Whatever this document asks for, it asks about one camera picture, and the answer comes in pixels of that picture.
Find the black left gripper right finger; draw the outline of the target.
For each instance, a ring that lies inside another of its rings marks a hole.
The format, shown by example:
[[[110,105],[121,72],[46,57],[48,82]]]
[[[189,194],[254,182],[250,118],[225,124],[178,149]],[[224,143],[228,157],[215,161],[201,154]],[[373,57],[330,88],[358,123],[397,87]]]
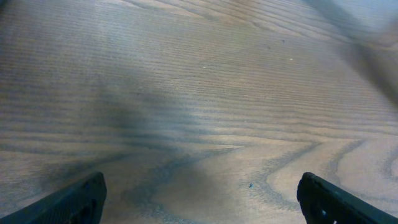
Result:
[[[297,200],[307,224],[397,224],[396,217],[311,172],[303,174]]]

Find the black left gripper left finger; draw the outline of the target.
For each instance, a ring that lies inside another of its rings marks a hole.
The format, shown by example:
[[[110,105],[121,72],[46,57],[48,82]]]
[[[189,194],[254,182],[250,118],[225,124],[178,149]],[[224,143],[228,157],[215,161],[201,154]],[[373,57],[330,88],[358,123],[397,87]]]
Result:
[[[1,224],[99,224],[106,196],[104,175],[94,172],[1,218]]]

